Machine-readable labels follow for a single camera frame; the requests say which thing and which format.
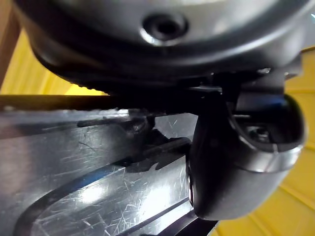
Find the scratch marks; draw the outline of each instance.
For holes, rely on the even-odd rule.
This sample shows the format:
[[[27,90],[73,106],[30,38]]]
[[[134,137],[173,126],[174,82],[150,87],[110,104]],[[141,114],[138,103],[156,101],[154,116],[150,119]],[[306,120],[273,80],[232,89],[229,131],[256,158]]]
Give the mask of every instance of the scratch marks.
[[[84,222],[86,225],[88,225],[89,227],[93,228],[93,226],[92,226],[89,222],[87,222],[86,220],[83,220],[83,222]]]
[[[91,150],[93,150],[94,152],[96,152],[95,148],[94,148],[94,147],[91,147],[91,146],[88,145],[88,144],[85,144],[85,143],[83,143],[83,142],[79,142],[79,144],[82,144],[82,145],[84,145],[84,146],[87,146],[88,148],[90,148]]]

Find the metal plate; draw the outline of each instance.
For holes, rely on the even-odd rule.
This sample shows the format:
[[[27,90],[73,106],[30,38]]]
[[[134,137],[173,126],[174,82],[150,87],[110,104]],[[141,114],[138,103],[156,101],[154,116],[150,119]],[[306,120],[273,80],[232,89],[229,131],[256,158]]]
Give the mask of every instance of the metal plate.
[[[2,236],[158,234],[191,211],[183,147],[197,116],[78,126],[54,113],[0,113]]]

